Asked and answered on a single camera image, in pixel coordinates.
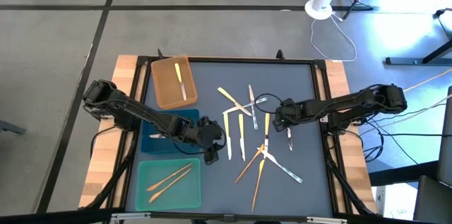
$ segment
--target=table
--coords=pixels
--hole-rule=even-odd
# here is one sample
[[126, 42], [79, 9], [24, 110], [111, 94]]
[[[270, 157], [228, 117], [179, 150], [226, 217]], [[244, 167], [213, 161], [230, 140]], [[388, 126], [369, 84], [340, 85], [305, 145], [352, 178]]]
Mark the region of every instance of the table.
[[[137, 66], [137, 61], [139, 60], [140, 57], [135, 55], [120, 55], [117, 59], [117, 65], [113, 73], [112, 81], [116, 83], [118, 89], [124, 91], [126, 94], [131, 93], [133, 76], [136, 69], [140, 71], [145, 70], [145, 66]], [[334, 98], [348, 94], [349, 90], [343, 64], [340, 62], [327, 61], [326, 71], [328, 74], [331, 97]], [[326, 98], [326, 93], [323, 90], [324, 82], [322, 80], [321, 70], [317, 69], [316, 74], [319, 88], [321, 89], [320, 95], [322, 98]], [[141, 73], [138, 80], [135, 82], [137, 87], [136, 92], [134, 93], [134, 98], [136, 100], [140, 100], [142, 96], [141, 86], [145, 80], [146, 78], [144, 73]], [[100, 130], [111, 125], [111, 120], [103, 120], [100, 123]], [[350, 127], [349, 129], [357, 131], [355, 127]], [[118, 129], [113, 129], [98, 136], [85, 179], [85, 186], [80, 199], [80, 206], [86, 206], [89, 204], [111, 177], [115, 162], [117, 161], [120, 136], [121, 132]], [[132, 133], [128, 133], [125, 140], [126, 148], [130, 145], [131, 138]], [[342, 148], [343, 162], [348, 182], [366, 206], [372, 211], [376, 211], [374, 199], [371, 193], [369, 175], [367, 173], [366, 163], [362, 153], [361, 141], [352, 134], [346, 134], [340, 137], [340, 145]], [[124, 179], [123, 175], [117, 184], [114, 198], [110, 199], [111, 206], [120, 206], [121, 200], [124, 200], [121, 198], [124, 181], [126, 181], [126, 179]], [[338, 200], [338, 209], [341, 213], [344, 213], [344, 196], [342, 189], [340, 189], [340, 185], [336, 180], [335, 188], [336, 198]]]

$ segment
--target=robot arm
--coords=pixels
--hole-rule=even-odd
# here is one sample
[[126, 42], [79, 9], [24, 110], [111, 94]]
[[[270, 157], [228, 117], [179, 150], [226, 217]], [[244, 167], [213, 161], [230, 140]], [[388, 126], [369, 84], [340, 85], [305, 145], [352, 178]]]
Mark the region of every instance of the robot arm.
[[201, 147], [207, 165], [218, 160], [218, 150], [223, 147], [214, 143], [224, 133], [215, 121], [202, 117], [195, 127], [190, 119], [158, 112], [128, 97], [117, 90], [113, 82], [93, 81], [83, 101], [92, 116], [100, 119], [103, 115], [112, 115], [114, 123], [121, 129], [133, 131], [143, 120], [150, 122], [165, 137]]
[[330, 100], [294, 102], [288, 98], [276, 109], [273, 126], [279, 132], [289, 126], [314, 122], [329, 115], [328, 130], [333, 133], [346, 129], [351, 122], [363, 121], [365, 117], [374, 114], [398, 114], [406, 109], [407, 102], [402, 88], [375, 85], [358, 93]]

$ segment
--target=wire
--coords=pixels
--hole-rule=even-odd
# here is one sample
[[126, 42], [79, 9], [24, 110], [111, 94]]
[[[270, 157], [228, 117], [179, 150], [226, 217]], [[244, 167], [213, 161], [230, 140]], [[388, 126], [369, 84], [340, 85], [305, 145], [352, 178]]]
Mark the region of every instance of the wire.
[[381, 128], [381, 130], [384, 131], [384, 132], [386, 132], [386, 134], [387, 134], [388, 136], [390, 136], [390, 137], [394, 140], [394, 143], [402, 150], [402, 152], [403, 152], [407, 157], [409, 157], [409, 159], [411, 159], [414, 163], [416, 163], [416, 165], [419, 165], [419, 163], [417, 163], [415, 159], [411, 158], [411, 156], [410, 156], [405, 150], [403, 150], [402, 146], [397, 142], [397, 140], [393, 137], [393, 135], [389, 134], [385, 129], [382, 129], [382, 128]]
[[390, 134], [386, 132], [386, 134], [382, 134], [383, 136], [452, 136], [450, 134], [416, 134], [416, 133], [397, 133]]
[[263, 97], [263, 96], [272, 96], [272, 97], [274, 97], [275, 99], [279, 100], [280, 105], [283, 103], [283, 101], [282, 101], [277, 95], [274, 95], [274, 94], [271, 94], [271, 93], [262, 93], [262, 94], [260, 94], [259, 96], [257, 96], [256, 98], [254, 98], [254, 106], [255, 106], [259, 111], [264, 112], [264, 113], [267, 113], [267, 114], [276, 114], [276, 112], [270, 112], [270, 111], [262, 110], [262, 109], [257, 105], [256, 101], [257, 101], [260, 97]]
[[113, 128], [116, 128], [116, 126], [114, 125], [114, 126], [111, 126], [110, 128], [103, 129], [103, 130], [97, 132], [97, 133], [93, 136], [93, 139], [91, 139], [90, 158], [91, 158], [91, 156], [93, 156], [94, 144], [95, 144], [95, 142], [96, 142], [97, 136], [99, 136], [100, 134], [102, 134], [102, 133], [104, 133], [104, 132], [107, 132], [107, 131], [109, 131], [110, 129], [113, 129]]
[[[368, 125], [370, 125], [370, 126], [376, 128], [375, 125], [370, 124], [370, 123], [368, 123], [368, 122], [366, 122], [366, 123], [367, 123]], [[381, 142], [381, 145], [363, 151], [363, 153], [365, 153], [366, 151], [371, 151], [369, 154], [367, 154], [367, 155], [364, 157], [364, 159], [366, 160], [367, 163], [376, 160], [376, 159], [379, 158], [380, 155], [383, 153], [384, 137], [381, 135], [381, 132], [380, 132], [378, 129], [376, 129], [376, 130], [378, 131], [378, 133], [379, 133], [379, 135], [380, 135], [380, 142]], [[375, 155], [372, 159], [367, 160], [367, 158], [368, 158], [370, 155], [372, 155], [372, 153], [374, 153], [376, 150], [378, 150], [378, 152], [376, 153], [376, 155]]]
[[[331, 18], [331, 20], [333, 21], [333, 23], [334, 23], [334, 25], [336, 26], [336, 28], [339, 30], [339, 32], [342, 34], [342, 36], [347, 40], [347, 42], [349, 43], [349, 44], [351, 44], [352, 46], [353, 46], [353, 49], [354, 49], [354, 54], [353, 54], [353, 59], [351, 59], [351, 60], [339, 60], [339, 61], [354, 61], [355, 59], [356, 59], [356, 57], [357, 57], [357, 49], [356, 49], [356, 46], [355, 46], [355, 44], [354, 44], [354, 42], [352, 41], [352, 39], [350, 39], [340, 28], [339, 28], [339, 25], [336, 23], [336, 21], [334, 21], [334, 18], [332, 17], [332, 16], [330, 16], [330, 18]], [[314, 23], [316, 22], [317, 20], [316, 19], [314, 19], [314, 21], [312, 21], [312, 24], [311, 24], [311, 46], [315, 49], [315, 50], [317, 50], [317, 52], [319, 52], [319, 54], [321, 54], [323, 57], [325, 57], [326, 59], [328, 59], [328, 60], [334, 60], [334, 59], [332, 59], [332, 58], [330, 58], [330, 57], [327, 57], [325, 54], [323, 54], [323, 52], [321, 52], [317, 47], [316, 47], [316, 45], [314, 45], [314, 43], [313, 43], [313, 38], [314, 38]]]
[[391, 123], [385, 124], [385, 125], [383, 125], [383, 126], [378, 126], [377, 128], [370, 129], [370, 130], [365, 131], [364, 133], [360, 134], [360, 136], [362, 136], [362, 135], [364, 135], [364, 134], [366, 134], [366, 133], [369, 133], [370, 131], [373, 131], [373, 130], [375, 130], [375, 129], [380, 129], [380, 128], [383, 128], [383, 127], [386, 127], [386, 126], [394, 125], [394, 124], [397, 124], [397, 123], [399, 123], [399, 122], [404, 122], [404, 121], [406, 121], [406, 120], [408, 120], [408, 119], [411, 119], [411, 118], [413, 118], [413, 117], [416, 117], [417, 115], [422, 114], [423, 112], [426, 112], [426, 111], [430, 110], [430, 109], [433, 108], [434, 106], [438, 105], [439, 103], [443, 102], [444, 100], [449, 99], [450, 97], [452, 97], [452, 94], [450, 94], [449, 96], [445, 97], [444, 99], [438, 101], [437, 103], [433, 104], [432, 106], [428, 107], [427, 109], [425, 109], [425, 110], [423, 110], [423, 111], [421, 111], [421, 112], [418, 112], [418, 113], [416, 113], [416, 114], [414, 114], [414, 115], [411, 115], [411, 116], [409, 116], [409, 117], [406, 117], [406, 118], [404, 118], [404, 119], [401, 119], [401, 120], [398, 120], [398, 121], [395, 121], [395, 122], [391, 122]]
[[350, 134], [353, 134], [353, 135], [355, 135], [357, 138], [359, 138], [360, 140], [361, 140], [361, 148], [363, 148], [364, 149], [364, 141], [362, 140], [362, 137], [361, 136], [359, 136], [359, 134], [358, 133], [355, 133], [355, 132], [353, 132], [353, 131], [349, 131], [349, 130], [344, 130], [345, 132], [348, 132], [348, 133], [350, 133]]
[[446, 75], [447, 73], [449, 73], [449, 72], [451, 72], [451, 71], [452, 71], [452, 69], [449, 69], [448, 71], [445, 71], [445, 72], [443, 72], [443, 73], [440, 73], [439, 75], [434, 76], [434, 77], [432, 77], [432, 78], [429, 78], [429, 79], [427, 79], [427, 80], [425, 80], [425, 81], [423, 81], [423, 82], [421, 82], [421, 83], [418, 83], [418, 84], [415, 85], [415, 86], [411, 86], [411, 87], [409, 87], [409, 88], [406, 88], [405, 90], [403, 90], [403, 92], [408, 92], [409, 90], [414, 89], [414, 88], [416, 88], [417, 86], [421, 86], [421, 85], [423, 85], [424, 83], [426, 83], [426, 82], [428, 82], [428, 81], [431, 81], [431, 80], [433, 80], [433, 79], [436, 79], [436, 78], [438, 78], [438, 77], [440, 77], [440, 76], [444, 76], [444, 75]]
[[[442, 106], [442, 105], [446, 105], [446, 104], [438, 104], [438, 105], [433, 106], [432, 108], [439, 107], [439, 106]], [[387, 120], [387, 119], [394, 119], [396, 117], [404, 117], [406, 115], [415, 114], [417, 112], [421, 112], [421, 111], [426, 110], [426, 109], [427, 108], [422, 108], [422, 109], [420, 109], [418, 111], [408, 112], [408, 113], [405, 113], [405, 114], [398, 114], [398, 115], [394, 115], [393, 117], [388, 117], [388, 118], [383, 118], [383, 119], [379, 119], [379, 120], [374, 120], [373, 122], [381, 122], [381, 121], [384, 121], [384, 120]]]

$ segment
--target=gold knife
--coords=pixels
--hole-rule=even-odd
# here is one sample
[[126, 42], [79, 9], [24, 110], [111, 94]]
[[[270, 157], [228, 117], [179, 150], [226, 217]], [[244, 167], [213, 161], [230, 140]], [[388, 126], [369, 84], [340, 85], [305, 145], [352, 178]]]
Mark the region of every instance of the gold knife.
[[174, 64], [174, 67], [176, 68], [177, 79], [179, 79], [179, 84], [181, 85], [182, 97], [186, 100], [185, 85], [184, 82], [182, 82], [181, 69], [179, 68], [179, 64]]
[[231, 95], [229, 95], [229, 93], [227, 93], [225, 89], [223, 89], [223, 88], [221, 88], [221, 87], [218, 87], [218, 91], [221, 92], [226, 98], [228, 98], [229, 100], [231, 100], [231, 101], [234, 103], [234, 105], [235, 105], [236, 107], [238, 107], [242, 112], [244, 112], [246, 115], [251, 116], [251, 113], [248, 112], [248, 110], [246, 110], [245, 107], [243, 107], [243, 106], [240, 105], [237, 101], [235, 101], [235, 99], [234, 99]]

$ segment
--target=black frame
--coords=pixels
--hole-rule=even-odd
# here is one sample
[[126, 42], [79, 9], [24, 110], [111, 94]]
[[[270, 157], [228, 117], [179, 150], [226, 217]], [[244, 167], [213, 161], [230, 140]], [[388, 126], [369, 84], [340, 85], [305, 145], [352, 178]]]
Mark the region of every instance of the black frame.
[[[145, 94], [148, 90], [148, 81], [149, 81], [149, 77], [150, 77], [150, 64], [154, 61], [158, 61], [160, 59], [164, 59], [165, 57], [163, 57], [162, 53], [160, 52], [160, 50], [158, 50], [159, 56], [157, 57], [138, 57], [138, 62], [140, 60], [144, 60], [147, 59], [147, 67], [146, 67], [146, 75], [145, 75], [145, 79], [147, 80], [144, 84], [143, 84], [143, 89], [142, 89], [142, 95], [141, 95], [141, 102], [144, 101], [145, 99]], [[314, 96], [316, 99], [320, 99], [320, 90], [319, 90], [319, 84], [318, 84], [318, 79], [317, 79], [317, 75], [316, 75], [316, 69], [319, 68], [321, 70], [321, 75], [322, 75], [322, 80], [323, 80], [323, 85], [324, 85], [324, 91], [326, 94], [326, 98], [331, 98], [331, 92], [330, 92], [330, 88], [329, 88], [329, 83], [328, 83], [328, 75], [326, 73], [326, 63], [324, 60], [303, 60], [303, 59], [286, 59], [284, 58], [283, 52], [281, 50], [278, 50], [278, 53], [276, 55], [275, 59], [260, 59], [260, 58], [234, 58], [234, 57], [189, 57], [189, 61], [190, 62], [218, 62], [218, 63], [253, 63], [253, 64], [300, 64], [300, 65], [308, 65], [310, 70], [311, 70], [311, 78], [312, 78], [312, 83], [313, 83], [313, 87], [314, 87]], [[323, 149], [325, 151], [329, 151], [329, 146], [328, 146], [328, 134], [327, 134], [327, 128], [326, 128], [326, 123], [321, 123], [319, 121], [319, 129], [321, 132], [321, 140], [322, 140], [322, 146]], [[138, 140], [138, 133], [134, 133], [133, 135], [133, 140], [136, 141]], [[335, 140], [336, 144], [335, 144], [335, 153], [336, 156], [338, 157], [338, 167], [340, 169], [340, 171], [342, 172], [342, 174], [345, 176], [345, 166], [343, 163], [343, 159], [342, 159], [342, 152], [340, 150], [340, 142], [339, 140]], [[135, 153], [136, 151], [136, 147], [137, 144], [134, 143], [133, 145], [133, 149], [132, 152]], [[125, 144], [120, 145], [122, 146], [123, 149], [119, 149], [118, 150], [118, 155], [117, 155], [117, 160], [119, 159], [119, 154], [124, 152], [124, 146]], [[323, 152], [323, 157], [324, 159], [326, 159], [326, 153]], [[119, 207], [120, 208], [125, 208], [126, 205], [126, 198], [127, 198], [127, 194], [129, 192], [129, 182], [131, 179], [131, 168], [133, 165], [133, 158], [131, 159], [130, 165], [127, 168], [126, 171], [126, 176], [125, 176], [125, 180], [124, 180], [124, 186], [123, 186], [123, 191], [121, 193], [121, 202]], [[336, 196], [336, 192], [335, 192], [335, 185], [334, 185], [334, 176], [333, 173], [328, 169], [328, 167], [326, 166], [326, 162], [325, 162], [325, 169], [326, 169], [326, 176], [327, 176], [327, 182], [328, 182], [328, 190], [330, 192], [330, 200], [331, 200], [331, 210], [333, 212], [333, 215], [339, 213], [339, 209], [338, 209], [338, 201], [337, 201], [337, 196]], [[114, 198], [114, 193], [115, 190], [112, 190], [110, 195], [109, 195], [109, 199], [113, 199]], [[344, 201], [345, 201], [345, 209], [346, 209], [346, 213], [352, 213], [352, 207], [351, 207], [351, 201], [347, 198], [347, 196], [344, 193]], [[164, 216], [166, 216], [166, 218], [175, 218], [175, 217], [179, 217], [179, 218], [183, 218], [184, 216], [186, 216], [185, 218], [193, 218], [193, 214], [188, 214], [188, 213], [166, 213], [166, 212], [162, 212], [161, 214], [163, 214]], [[197, 214], [196, 216], [198, 216], [200, 219], [206, 219], [208, 218], [208, 214]], [[250, 220], [250, 218], [252, 218], [251, 216], [242, 216], [242, 215], [228, 215], [228, 218], [234, 219], [235, 221], [241, 221], [241, 220]], [[253, 216], [255, 217], [253, 220], [271, 220], [272, 218], [269, 218], [268, 216]], [[304, 216], [290, 216], [290, 219], [292, 221], [306, 221], [306, 218]]]

